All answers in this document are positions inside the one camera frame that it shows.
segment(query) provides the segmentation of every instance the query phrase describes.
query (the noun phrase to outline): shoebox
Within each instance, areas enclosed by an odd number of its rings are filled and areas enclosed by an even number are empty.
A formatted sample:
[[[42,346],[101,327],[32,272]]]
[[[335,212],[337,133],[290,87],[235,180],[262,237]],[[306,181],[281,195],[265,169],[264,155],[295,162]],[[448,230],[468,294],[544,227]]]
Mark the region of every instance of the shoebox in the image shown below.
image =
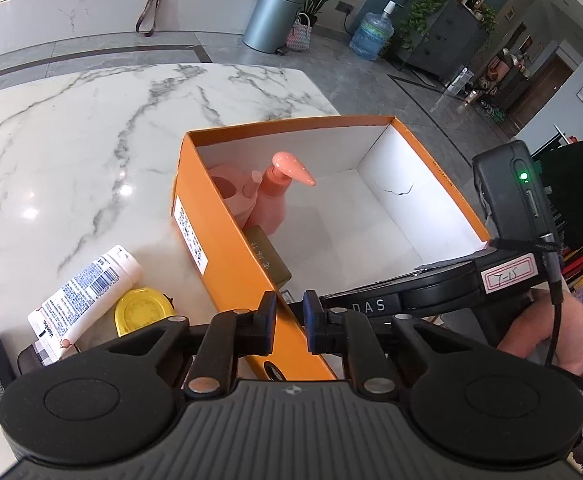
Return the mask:
[[[174,183],[172,215],[219,311],[257,309],[277,286],[236,224],[208,168],[265,171],[293,153],[315,187],[293,182],[286,218],[268,236],[291,273],[288,301],[305,290],[333,294],[473,253],[489,235],[443,170],[398,119],[333,116],[188,132]],[[287,380],[333,379],[337,362],[307,352],[302,326],[279,293],[274,351],[251,356],[266,378],[272,362]]]

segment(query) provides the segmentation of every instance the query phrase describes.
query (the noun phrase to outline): blue metal trash can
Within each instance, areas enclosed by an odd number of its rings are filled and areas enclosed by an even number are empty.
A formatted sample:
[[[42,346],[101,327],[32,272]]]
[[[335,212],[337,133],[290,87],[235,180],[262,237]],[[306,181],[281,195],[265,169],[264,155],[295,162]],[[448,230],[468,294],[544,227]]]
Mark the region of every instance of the blue metal trash can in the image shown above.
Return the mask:
[[[305,0],[258,0],[243,43],[259,52],[275,54],[285,44],[303,3]]]

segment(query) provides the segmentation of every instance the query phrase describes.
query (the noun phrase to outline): electrical socket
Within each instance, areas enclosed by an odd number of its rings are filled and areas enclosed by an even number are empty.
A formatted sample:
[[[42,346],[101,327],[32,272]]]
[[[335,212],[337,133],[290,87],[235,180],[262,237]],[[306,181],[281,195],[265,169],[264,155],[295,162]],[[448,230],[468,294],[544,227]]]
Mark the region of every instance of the electrical socket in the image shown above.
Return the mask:
[[[344,12],[345,14],[350,14],[353,11],[353,5],[340,0],[335,6],[335,10]]]

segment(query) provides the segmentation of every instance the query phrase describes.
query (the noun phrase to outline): wooden door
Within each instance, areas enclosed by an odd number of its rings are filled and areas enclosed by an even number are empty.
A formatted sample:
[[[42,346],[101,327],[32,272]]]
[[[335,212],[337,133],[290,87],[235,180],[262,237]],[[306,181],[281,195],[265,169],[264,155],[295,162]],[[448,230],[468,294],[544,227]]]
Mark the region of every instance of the wooden door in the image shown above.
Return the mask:
[[[540,109],[549,102],[558,89],[574,73],[565,62],[555,56],[529,88],[513,104],[507,117],[518,131],[523,129]]]

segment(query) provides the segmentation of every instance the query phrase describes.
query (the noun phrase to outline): white tube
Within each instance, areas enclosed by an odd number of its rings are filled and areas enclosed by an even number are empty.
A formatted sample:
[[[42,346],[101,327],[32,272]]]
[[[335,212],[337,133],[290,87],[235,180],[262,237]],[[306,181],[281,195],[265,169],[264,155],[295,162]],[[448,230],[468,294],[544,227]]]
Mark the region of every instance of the white tube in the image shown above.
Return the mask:
[[[136,259],[117,245],[27,316],[50,359],[55,362],[63,357],[141,276]]]

